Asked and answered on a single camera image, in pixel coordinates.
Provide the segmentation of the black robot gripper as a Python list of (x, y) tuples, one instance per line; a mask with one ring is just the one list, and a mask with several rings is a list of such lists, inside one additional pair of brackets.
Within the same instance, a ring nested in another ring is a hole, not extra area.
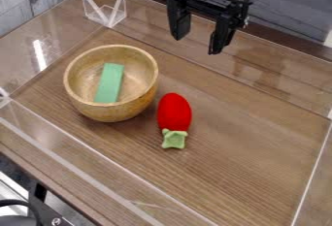
[[(218, 13), (230, 14), (235, 20), (235, 27), (242, 28), (247, 25), (248, 8), (251, 0), (167, 0), (167, 18), (169, 32), (176, 41), (179, 41), (189, 30), (189, 11), (187, 6), (207, 16), (215, 16)], [(222, 52), (231, 41), (235, 31), (230, 16), (218, 16), (215, 29), (210, 35), (208, 54)]]

